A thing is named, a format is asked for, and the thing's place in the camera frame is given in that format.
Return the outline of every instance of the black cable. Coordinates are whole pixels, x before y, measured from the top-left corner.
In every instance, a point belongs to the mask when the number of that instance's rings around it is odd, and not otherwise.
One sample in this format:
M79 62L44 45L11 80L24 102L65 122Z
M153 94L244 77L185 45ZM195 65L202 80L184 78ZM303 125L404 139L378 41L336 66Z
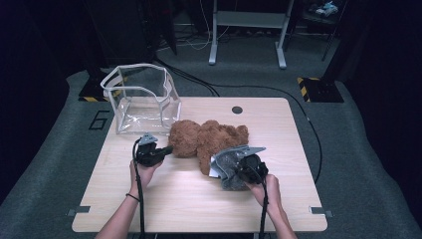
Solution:
M136 162L136 154L135 149L136 145L139 143L140 139L136 140L133 144L132 149L132 158L133 158L133 166L134 171L136 173L136 184L137 184L137 190L139 192L139 218L140 218L140 239L145 239L145 221L143 217L143 192L142 192L142 183L140 181L139 172L137 170L137 162Z
M181 71L177 68L174 68L174 67L164 63L163 61L159 60L157 57L154 58L154 61L161 64L163 67L169 69L170 71L172 71L176 75L178 75L178 76L180 76L180 77L182 77L182 78L184 78L184 79L186 79L190 82L197 83L199 85L206 87L211 92L211 95L213 97L215 97L216 95L217 95L217 97L220 97L220 94L218 94L218 92L209 83L202 81L202 80L200 80L200 79L198 79L198 78L196 78L196 77L194 77L194 76L192 76L188 73L185 73L185 72L183 72L183 71Z
M264 201L263 201L263 211L261 214L261 227L260 227L260 239L264 239L264 226L265 226L265 217L267 215L267 206L268 206L268 193L267 193L267 182L266 177L263 178L263 187L264 187Z
M311 126L311 128L312 128L312 130L314 132L314 135L316 136L316 142L317 142L318 150L319 150L319 164L318 164L318 170L317 170L317 173L316 173L316 178L314 179L314 183L317 184L317 181L319 180L320 172L321 172L321 169L322 169L322 147L320 145L320 140L319 140L319 137L317 135L317 131L314 128L313 123L311 122L310 118L308 117L308 115L305 112L304 108L302 107L301 103L294 96L292 96L292 94L290 94L290 93L288 93L286 91L283 91L281 89L272 88L272 87L265 87L265 86L256 86L256 85L242 85L242 86L237 86L237 85L217 85L217 84L211 84L211 83L208 83L206 81L200 80L200 79L198 79L198 78L196 78L196 77L194 77L194 76L192 76L192 75L190 75L188 73L185 73L185 72L181 71L180 69L177 69L175 67L172 67L172 66L164 63L163 61L159 60L156 56L155 56L154 60L157 63L159 63L162 66L164 66L165 68L170 69L172 72L176 73L177 75L180 74L179 76L182 76L186 80L191 81L193 83L200 84L200 85L208 88L211 91L212 94L214 92L218 97L220 97L220 95L217 93L217 91L213 87L219 87L219 88L258 88L258 89L268 89L268 90L273 90L273 91L281 92L283 94L288 95L290 98L292 98L297 103L297 105L301 109L301 111L304 114L304 116L307 118L307 121L310 124L310 126Z

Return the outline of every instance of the brown teddy bear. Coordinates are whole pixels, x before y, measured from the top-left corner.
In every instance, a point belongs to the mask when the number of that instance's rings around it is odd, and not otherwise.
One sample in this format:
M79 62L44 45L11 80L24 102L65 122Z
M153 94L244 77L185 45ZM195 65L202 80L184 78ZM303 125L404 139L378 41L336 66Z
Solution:
M202 174L210 172L211 156L222 149L248 144L248 128L219 124L209 120L199 125L189 119L175 122L170 130L168 144L173 146L173 154L178 157L198 156Z

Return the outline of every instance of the human hand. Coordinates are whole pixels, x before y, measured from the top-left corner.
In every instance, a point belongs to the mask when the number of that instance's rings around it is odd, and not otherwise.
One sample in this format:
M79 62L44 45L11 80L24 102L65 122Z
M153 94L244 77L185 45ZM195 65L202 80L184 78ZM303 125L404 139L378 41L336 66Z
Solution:
M246 183L246 185L251 189L258 203L262 206L265 196L263 184ZM266 176L266 185L268 194L267 212L276 228L277 238L297 239L297 236L290 225L288 216L282 206L279 178L273 174L268 174Z
M137 163L137 171L139 173L139 178L142 188L145 188L152 179L155 169L161 166L162 161L153 165L152 167L145 167ZM133 160L130 161L130 195L138 197L139 192L137 190L136 182L136 171L134 170Z
M258 203L262 206L264 203L264 196L265 196L263 184L262 183L260 184L246 183L246 185L249 187L249 189L251 189L251 192L254 194ZM267 185L267 194L268 194L268 202L269 202L267 211L271 213L272 211L283 210L279 178L277 178L273 174L268 174L266 176L266 185Z

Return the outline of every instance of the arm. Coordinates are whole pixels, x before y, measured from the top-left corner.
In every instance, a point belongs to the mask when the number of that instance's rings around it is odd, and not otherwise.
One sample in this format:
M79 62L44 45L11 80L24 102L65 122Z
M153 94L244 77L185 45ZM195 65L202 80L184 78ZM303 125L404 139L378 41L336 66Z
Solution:
M142 184L142 190L145 189L148 183L151 181L155 169L158 168L161 163L158 163L152 167L144 167L141 165L137 166ZM139 198L133 161L130 162L130 182L131 186L129 194ZM132 198L131 196L127 196L117 211L112 215L112 217L96 236L96 238L126 238L130 223L136 211L137 204L138 201L136 199Z
M268 207L267 213L270 216L271 221L276 228L277 238L279 239L291 239L297 238L293 231L288 216L282 206L282 196L280 194L279 179L269 174L266 177L267 180L267 192L268 192ZM251 189L255 198L260 205L263 205L264 201L264 187L262 184L249 184L247 186Z

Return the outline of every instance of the clear plastic bag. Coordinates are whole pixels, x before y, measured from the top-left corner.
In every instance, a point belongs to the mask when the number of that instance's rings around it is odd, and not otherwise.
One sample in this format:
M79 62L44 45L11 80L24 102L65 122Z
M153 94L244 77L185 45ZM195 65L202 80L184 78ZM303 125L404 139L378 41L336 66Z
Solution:
M116 133L169 132L179 120L181 100L165 68L118 66L101 82L114 110Z

